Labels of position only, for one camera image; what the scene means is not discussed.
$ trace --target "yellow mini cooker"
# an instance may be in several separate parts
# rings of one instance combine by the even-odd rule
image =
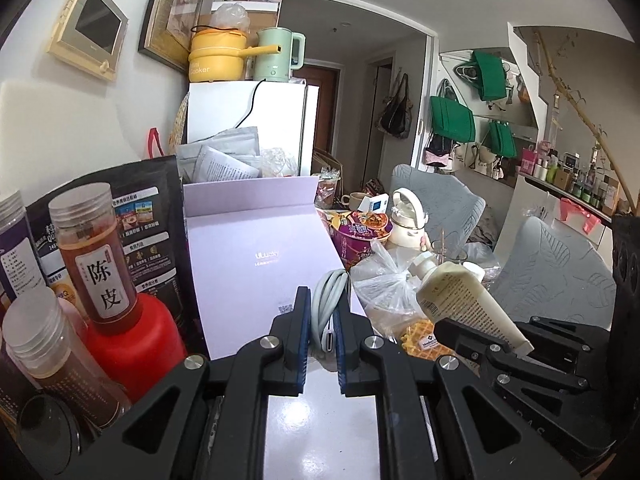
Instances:
[[[236,28],[207,28],[191,40],[189,81],[238,81],[242,79],[244,58],[278,54],[277,44],[246,47],[246,34]]]

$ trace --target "green bag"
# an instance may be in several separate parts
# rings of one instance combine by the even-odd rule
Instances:
[[[474,50],[471,61],[458,65],[456,74],[478,89],[482,101],[507,97],[507,83],[499,57]]]
[[[505,158],[516,156],[516,145],[508,123],[500,121],[489,122],[489,143],[487,146],[495,155]]]
[[[458,102],[448,79],[442,82],[438,95],[431,96],[430,101],[433,133],[461,144],[476,140],[473,112]]]

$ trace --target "painting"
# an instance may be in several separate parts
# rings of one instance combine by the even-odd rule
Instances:
[[[203,0],[149,0],[138,51],[186,72],[191,29],[198,22]]]

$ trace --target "green electric kettle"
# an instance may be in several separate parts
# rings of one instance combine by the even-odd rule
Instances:
[[[298,62],[291,63],[293,42],[298,42]],[[278,44],[282,47],[279,54],[258,56],[255,61],[254,81],[289,81],[291,70],[302,68],[305,62],[305,37],[288,28],[271,27],[258,31],[258,46]]]

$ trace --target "brown wooden door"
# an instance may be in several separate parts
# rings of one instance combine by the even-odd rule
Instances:
[[[331,153],[331,142],[334,133],[335,102],[338,94],[338,74],[333,68],[305,65],[294,70],[295,77],[306,79],[309,86],[319,87],[318,109],[316,110],[316,133],[314,148]]]

